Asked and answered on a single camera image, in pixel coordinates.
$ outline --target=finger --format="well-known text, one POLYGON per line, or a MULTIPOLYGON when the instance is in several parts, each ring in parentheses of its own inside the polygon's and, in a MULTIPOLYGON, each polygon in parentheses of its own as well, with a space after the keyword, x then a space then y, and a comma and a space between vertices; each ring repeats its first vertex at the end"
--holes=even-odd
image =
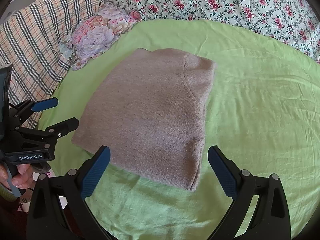
POLYGON ((24 174, 18 174, 12 178, 12 184, 17 186, 20 186, 28 181, 28 179, 32 176, 33 169, 32 166, 29 166, 27 171, 24 174))
POLYGON ((2 180, 7 180, 8 179, 8 173, 7 173, 7 169, 0 164, 0 179, 2 180))
POLYGON ((29 188, 35 189, 35 187, 36 187, 36 181, 34 180, 34 181, 31 183, 31 185, 30 185, 29 188))
POLYGON ((6 188, 10 188, 9 184, 7 183, 6 180, 1 180, 0 179, 0 182, 6 187, 6 188))
POLYGON ((23 183, 22 185, 20 186, 17 186, 17 188, 23 188, 23 189, 26 189, 26 188, 29 188, 30 185, 32 184, 33 182, 33 176, 31 176, 31 178, 29 178, 25 183, 23 183))
POLYGON ((18 172, 22 175, 22 174, 24 174, 26 171, 27 171, 27 169, 29 168, 29 166, 30 166, 30 163, 27 163, 27 164, 19 164, 18 165, 18 172))

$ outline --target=floral pillow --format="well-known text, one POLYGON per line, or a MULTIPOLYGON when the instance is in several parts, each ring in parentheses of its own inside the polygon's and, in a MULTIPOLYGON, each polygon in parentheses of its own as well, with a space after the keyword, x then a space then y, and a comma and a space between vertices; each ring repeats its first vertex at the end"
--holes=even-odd
POLYGON ((91 58, 108 50, 137 21, 106 1, 95 16, 81 21, 73 33, 60 41, 60 53, 71 60, 73 70, 83 68, 91 58))

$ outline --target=bed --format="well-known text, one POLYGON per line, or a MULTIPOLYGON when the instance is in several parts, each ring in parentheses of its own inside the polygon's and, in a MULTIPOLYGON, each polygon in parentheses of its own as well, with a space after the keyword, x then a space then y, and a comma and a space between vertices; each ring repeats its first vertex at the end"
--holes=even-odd
MULTIPOLYGON (((319 204, 320 69, 302 52, 272 38, 203 20, 140 22, 110 50, 55 83, 49 96, 57 97, 59 105, 42 113, 38 128, 80 119, 100 82, 137 48, 182 49, 219 66, 207 101, 201 179, 191 193, 109 165, 86 200, 99 223, 119 240, 206 239, 231 203, 206 158, 208 148, 218 145, 241 169, 257 176, 280 175, 292 237, 298 235, 319 204)), ((57 144, 50 163, 56 175, 91 157, 71 137, 57 144)), ((238 234, 245 231, 256 201, 238 234)))

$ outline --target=checkered fabric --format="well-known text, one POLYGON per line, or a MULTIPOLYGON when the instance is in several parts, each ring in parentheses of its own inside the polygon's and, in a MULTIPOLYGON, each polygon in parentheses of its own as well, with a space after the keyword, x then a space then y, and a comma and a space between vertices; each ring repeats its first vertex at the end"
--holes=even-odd
MULTIPOLYGON (((49 98, 70 68, 59 41, 104 0, 36 0, 0 26, 0 65, 13 63, 9 100, 49 98)), ((26 124, 36 128, 40 113, 26 124)))

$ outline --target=pink flower pattern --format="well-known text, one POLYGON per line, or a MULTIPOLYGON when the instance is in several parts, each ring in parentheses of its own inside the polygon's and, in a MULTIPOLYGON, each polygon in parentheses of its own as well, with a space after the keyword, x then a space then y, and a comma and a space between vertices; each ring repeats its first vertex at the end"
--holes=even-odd
POLYGON ((113 0, 136 20, 212 20, 272 37, 320 60, 320 23, 306 0, 113 0))
POLYGON ((106 1, 100 6, 97 15, 80 22, 71 35, 60 41, 60 52, 71 60, 73 70, 83 68, 91 58, 108 50, 138 20, 139 13, 132 11, 127 15, 110 1, 106 1))

